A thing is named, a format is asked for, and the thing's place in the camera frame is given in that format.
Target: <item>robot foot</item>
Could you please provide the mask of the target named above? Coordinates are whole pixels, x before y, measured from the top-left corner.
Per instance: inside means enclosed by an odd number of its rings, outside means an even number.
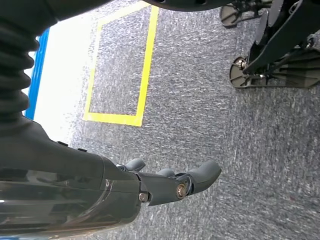
[[[156,174],[139,172],[145,165],[138,158],[117,166],[123,171],[135,172],[141,182],[139,199],[148,206],[177,202],[205,191],[214,184],[222,171],[217,163],[208,161],[198,168],[177,174],[171,168]]]
[[[261,17],[260,10],[270,8],[272,0],[235,0],[223,6],[220,10],[220,20],[225,28],[235,28],[238,23]],[[253,12],[253,15],[245,16],[245,13]]]

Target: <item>yellow tape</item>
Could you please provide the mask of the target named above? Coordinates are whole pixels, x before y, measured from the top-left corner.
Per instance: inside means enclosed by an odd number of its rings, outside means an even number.
[[[151,63],[152,60],[153,45],[155,43],[155,32],[159,8],[156,6],[151,7],[151,14],[149,23],[148,37],[146,38],[146,52],[144,55],[143,69],[142,70],[142,79],[140,86],[139,100],[137,108],[137,118],[140,125],[143,124],[143,112],[145,111],[146,99],[147,98],[148,84],[150,75]]]
[[[95,121],[111,124],[123,124],[141,127],[143,124],[143,112],[145,110],[146,99],[147,96],[149,78],[150,74],[151,63],[152,59],[153,45],[155,43],[155,32],[157,28],[157,21],[159,9],[156,6],[151,7],[151,14],[149,17],[148,36],[146,38],[146,51],[144,55],[143,67],[142,70],[142,78],[140,86],[140,94],[137,107],[137,114],[134,115],[123,115],[123,114],[106,114],[106,113],[94,113],[89,112],[92,97],[92,91],[94,84],[94,76],[96,72],[97,59],[98,56],[99,45],[101,39],[101,32],[103,25],[107,24],[115,19],[124,17],[131,13],[139,11],[140,9],[149,6],[149,3],[144,1],[139,1],[137,3],[124,7],[119,11],[112,13],[111,15],[102,18],[99,21],[97,31],[97,37],[94,43],[94,50],[93,55],[92,66],[91,67],[90,78],[88,83],[88,95],[85,103],[84,120]]]

